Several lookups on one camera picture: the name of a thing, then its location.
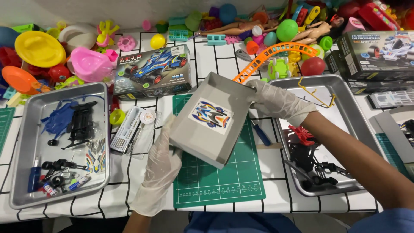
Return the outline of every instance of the blue screwdriver handle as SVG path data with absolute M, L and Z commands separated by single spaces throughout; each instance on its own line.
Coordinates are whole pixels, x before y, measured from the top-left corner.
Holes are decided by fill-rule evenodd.
M 270 146 L 270 140 L 267 138 L 266 134 L 263 132 L 263 130 L 259 127 L 259 125 L 256 125 L 253 123 L 253 129 L 256 130 L 256 133 L 259 135 L 259 138 L 262 140 L 263 144 L 265 146 Z
M 36 192 L 39 187 L 39 179 L 41 173 L 41 167 L 30 168 L 29 183 L 27 185 L 27 192 Z

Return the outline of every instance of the metal tray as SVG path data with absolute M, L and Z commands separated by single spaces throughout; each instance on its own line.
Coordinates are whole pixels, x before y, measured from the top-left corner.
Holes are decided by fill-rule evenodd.
M 335 94 L 335 105 L 330 108 L 326 108 L 326 106 L 322 105 L 318 100 L 299 87 L 299 79 L 300 78 L 277 79 L 271 80 L 269 84 L 289 90 L 305 101 L 314 102 L 319 112 L 328 120 L 381 155 L 379 149 L 380 145 L 374 134 L 371 132 L 367 120 L 359 109 L 351 90 L 340 76 L 333 74 L 315 75 L 304 77 L 301 81 L 301 85 L 307 87 L 308 91 L 313 92 L 317 89 L 314 95 L 326 104 L 329 104 L 331 101 L 331 93 Z M 294 140 L 295 138 L 297 139 L 297 137 L 293 136 L 293 132 L 288 128 L 289 123 L 286 120 L 277 119 L 277 125 L 281 135 L 283 149 L 285 151 L 284 156 L 286 157 L 286 160 L 290 161 L 289 145 L 291 142 L 296 143 Z M 316 149 L 315 157 L 320 163 L 327 161 L 344 168 L 323 145 Z M 305 180 L 305 178 L 301 175 L 297 175 L 296 171 L 292 168 L 290 168 L 290 171 L 296 189 L 306 197 L 364 189 L 364 187 L 362 187 L 355 179 L 349 179 L 341 174 L 332 172 L 325 174 L 326 177 L 333 177 L 338 180 L 336 186 L 330 184 L 323 184 L 321 186 L 313 185 L 310 189 L 305 190 L 301 184 L 301 181 Z
M 105 152 L 106 152 L 106 169 L 105 171 L 92 173 L 90 181 L 83 184 L 75 191 L 68 191 L 62 194 L 58 188 L 58 194 L 53 197 L 47 197 L 43 192 L 27 193 L 27 185 L 29 181 L 30 168 L 33 166 L 35 156 L 41 155 L 39 166 L 45 161 L 57 161 L 58 159 L 66 159 L 78 165 L 86 165 L 86 153 L 88 147 L 86 143 L 73 148 L 62 150 L 70 144 L 68 140 L 70 134 L 64 133 L 58 138 L 58 146 L 48 146 L 47 141 L 54 138 L 54 135 L 48 132 L 42 132 L 44 124 L 40 119 L 48 117 L 53 110 L 56 109 L 59 100 L 68 100 L 83 95 L 98 95 L 103 97 L 88 96 L 85 99 L 78 99 L 79 104 L 91 101 L 98 103 L 93 106 L 91 115 L 94 122 L 94 128 L 99 129 L 93 139 L 105 137 Z M 38 94 L 27 100 L 20 126 L 16 154 L 13 161 L 12 173 L 12 187 L 9 199 L 10 207 L 13 209 L 22 209 L 39 204 L 45 204 L 51 201 L 58 201 L 68 197 L 93 192 L 104 188 L 109 182 L 110 174 L 110 150 L 109 150 L 109 112 L 108 112 L 108 88 L 105 83 L 90 83 L 79 85 L 75 87 L 56 90 L 48 93 Z M 81 169 L 70 169 L 79 174 L 79 178 L 87 174 L 87 171 Z M 42 175 L 47 173 L 47 170 L 41 171 Z

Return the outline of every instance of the hand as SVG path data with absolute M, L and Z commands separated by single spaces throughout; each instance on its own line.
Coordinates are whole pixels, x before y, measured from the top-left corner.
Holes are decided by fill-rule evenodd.
M 175 118 L 175 115 L 168 117 L 149 150 L 144 182 L 130 205 L 141 215 L 152 217 L 162 210 L 167 190 L 180 171 L 183 151 L 175 148 L 172 153 L 169 150 L 170 129 Z
M 250 108 L 270 117 L 285 119 L 293 126 L 300 126 L 309 112 L 317 111 L 312 102 L 305 102 L 292 92 L 269 83 L 255 79 L 248 81 L 246 86 L 257 89 L 256 95 L 248 99 L 255 102 Z

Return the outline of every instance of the screwdriver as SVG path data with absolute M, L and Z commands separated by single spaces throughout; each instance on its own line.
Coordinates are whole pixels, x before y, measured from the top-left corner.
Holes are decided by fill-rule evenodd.
M 39 166 L 40 163 L 40 155 L 36 155 L 34 159 L 33 167 L 30 168 L 30 175 L 29 175 L 29 184 L 27 185 L 27 192 L 32 193 L 36 192 L 39 186 L 39 178 L 41 173 L 41 167 Z
M 263 144 L 265 146 L 270 146 L 270 140 L 267 138 L 266 134 L 263 132 L 260 126 L 258 124 L 255 124 L 253 120 L 251 121 L 253 124 L 253 129 L 256 130 L 256 133 L 259 135 L 259 138 L 262 140 Z

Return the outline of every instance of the table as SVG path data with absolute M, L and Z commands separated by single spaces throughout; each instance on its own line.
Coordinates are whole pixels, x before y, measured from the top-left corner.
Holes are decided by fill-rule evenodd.
M 137 51 L 150 51 L 149 41 L 156 33 L 142 30 L 126 30 L 117 34 L 115 41 L 121 35 L 131 35 L 137 41 L 134 51 L 120 52 L 120 56 L 136 53 Z M 187 42 L 167 41 L 167 46 L 187 44 L 191 52 L 191 78 L 193 90 L 198 87 L 209 72 L 218 73 L 227 78 L 233 78 L 247 66 L 248 62 L 235 57 L 235 51 L 244 48 L 243 43 L 224 46 L 208 46 L 205 37 L 197 37 Z M 249 79 L 260 79 L 261 73 L 252 75 Z M 362 112 L 369 119 L 382 110 L 373 110 L 365 95 L 355 96 Z M 172 113 L 172 96 L 150 98 L 120 103 L 122 110 L 126 111 L 136 105 L 162 112 L 161 124 Z M 129 204 L 135 197 L 140 183 L 144 179 L 147 155 L 142 160 L 128 156 L 111 154 L 111 178 L 109 184 L 95 193 L 85 196 L 76 196 L 61 202 L 53 202 L 33 208 L 13 210 L 9 206 L 11 173 L 14 148 L 17 143 L 19 126 L 22 120 L 23 106 L 18 106 L 14 114 L 12 125 L 7 136 L 5 147 L 0 156 L 0 223 L 24 221 L 42 218 L 55 218 L 58 216 L 83 217 L 83 218 L 115 218 L 130 215 L 132 210 Z M 255 119 L 272 143 L 280 142 L 276 121 L 271 117 L 250 111 L 250 117 Z M 377 130 L 375 124 L 370 126 Z M 155 131 L 155 137 L 160 133 L 160 127 Z M 254 132 L 256 145 L 260 147 L 261 140 Z M 382 211 L 381 205 L 367 191 L 348 192 L 320 197 L 304 197 L 294 187 L 288 167 L 282 163 L 283 149 L 258 149 L 257 150 L 263 183 L 266 191 L 266 199 L 257 201 L 236 202 L 209 206 L 198 206 L 183 209 L 173 208 L 173 186 L 168 190 L 165 210 L 177 211 L 228 211 L 228 212 L 265 212 L 265 213 L 339 213 L 353 211 Z

